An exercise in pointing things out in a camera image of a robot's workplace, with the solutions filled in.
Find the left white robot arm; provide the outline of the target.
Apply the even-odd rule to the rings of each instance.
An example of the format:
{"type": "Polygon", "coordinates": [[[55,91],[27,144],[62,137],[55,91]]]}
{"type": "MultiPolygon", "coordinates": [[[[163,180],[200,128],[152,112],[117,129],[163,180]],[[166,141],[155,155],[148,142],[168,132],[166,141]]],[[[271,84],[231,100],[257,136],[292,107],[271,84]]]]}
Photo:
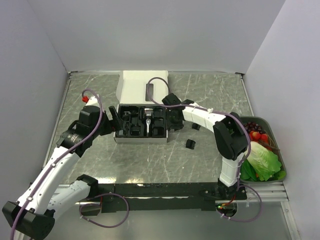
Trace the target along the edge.
{"type": "Polygon", "coordinates": [[[84,96],[83,101],[85,106],[78,119],[60,136],[50,160],[35,181],[16,201],[7,201],[3,206],[2,213],[11,227],[10,239],[20,232],[32,240],[43,240],[55,221],[76,202],[98,197],[98,180],[85,174],[55,195],[64,175],[92,146],[94,139],[116,132],[122,126],[114,106],[109,107],[112,115],[109,119],[99,97],[84,96]]]}

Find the black comb attachment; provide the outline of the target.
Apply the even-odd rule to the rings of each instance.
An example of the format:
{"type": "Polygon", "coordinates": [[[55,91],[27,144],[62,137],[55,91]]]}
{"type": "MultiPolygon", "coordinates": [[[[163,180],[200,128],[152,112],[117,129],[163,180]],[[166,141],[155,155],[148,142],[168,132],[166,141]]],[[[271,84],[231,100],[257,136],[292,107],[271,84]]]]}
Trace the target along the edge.
{"type": "Polygon", "coordinates": [[[193,123],[191,126],[192,129],[199,131],[201,128],[201,125],[197,124],[197,123],[193,123]]]}
{"type": "Polygon", "coordinates": [[[194,150],[196,146],[196,142],[192,139],[188,139],[185,143],[185,147],[190,150],[194,150]]]}

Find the black silver hair clipper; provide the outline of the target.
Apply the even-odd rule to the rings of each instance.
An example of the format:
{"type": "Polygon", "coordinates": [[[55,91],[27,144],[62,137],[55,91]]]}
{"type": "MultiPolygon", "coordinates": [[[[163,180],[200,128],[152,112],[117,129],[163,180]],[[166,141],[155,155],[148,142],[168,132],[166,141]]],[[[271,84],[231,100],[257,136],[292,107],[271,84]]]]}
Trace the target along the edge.
{"type": "Polygon", "coordinates": [[[144,109],[144,120],[145,120],[146,136],[151,135],[152,118],[153,118],[153,109],[152,108],[145,108],[144,109]]]}

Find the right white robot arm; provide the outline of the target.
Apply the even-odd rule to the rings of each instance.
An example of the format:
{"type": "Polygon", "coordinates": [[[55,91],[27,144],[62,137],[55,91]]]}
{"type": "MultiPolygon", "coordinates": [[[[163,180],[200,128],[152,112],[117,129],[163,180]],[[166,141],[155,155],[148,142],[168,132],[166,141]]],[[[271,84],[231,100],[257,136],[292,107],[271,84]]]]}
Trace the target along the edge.
{"type": "Polygon", "coordinates": [[[173,114],[174,123],[191,122],[214,134],[217,150],[222,156],[218,179],[222,184],[218,193],[223,199],[230,199],[236,193],[236,187],[240,187],[240,168],[251,153],[250,137],[239,115],[204,108],[188,99],[180,101],[173,93],[163,98],[162,103],[173,114]]]}

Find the white hair clipper kit box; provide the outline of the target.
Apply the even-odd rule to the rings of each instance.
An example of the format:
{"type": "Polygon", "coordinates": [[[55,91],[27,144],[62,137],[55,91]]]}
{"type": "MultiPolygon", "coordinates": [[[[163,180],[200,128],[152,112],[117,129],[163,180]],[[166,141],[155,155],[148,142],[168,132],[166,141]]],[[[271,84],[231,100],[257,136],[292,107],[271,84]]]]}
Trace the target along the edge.
{"type": "Polygon", "coordinates": [[[166,70],[123,70],[116,88],[117,113],[122,130],[113,137],[118,144],[165,144],[168,141],[166,109],[156,105],[169,94],[166,70]],[[151,134],[146,136],[144,109],[153,109],[151,134]]]}

